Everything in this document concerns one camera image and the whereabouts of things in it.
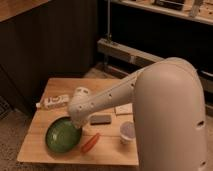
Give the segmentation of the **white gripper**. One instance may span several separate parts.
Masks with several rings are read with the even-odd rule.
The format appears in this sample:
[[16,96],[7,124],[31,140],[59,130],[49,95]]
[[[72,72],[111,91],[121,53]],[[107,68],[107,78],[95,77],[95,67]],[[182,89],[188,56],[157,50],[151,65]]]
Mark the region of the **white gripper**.
[[70,119],[75,128],[82,128],[88,122],[86,117],[71,116]]

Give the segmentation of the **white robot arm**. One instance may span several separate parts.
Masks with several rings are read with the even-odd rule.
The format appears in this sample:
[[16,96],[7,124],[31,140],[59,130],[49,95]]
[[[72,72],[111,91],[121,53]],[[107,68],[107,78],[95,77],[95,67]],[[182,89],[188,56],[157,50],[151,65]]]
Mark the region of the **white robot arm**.
[[206,171],[205,99],[192,64],[177,57],[151,64],[96,94],[73,97],[68,114],[81,128],[90,114],[128,103],[139,171]]

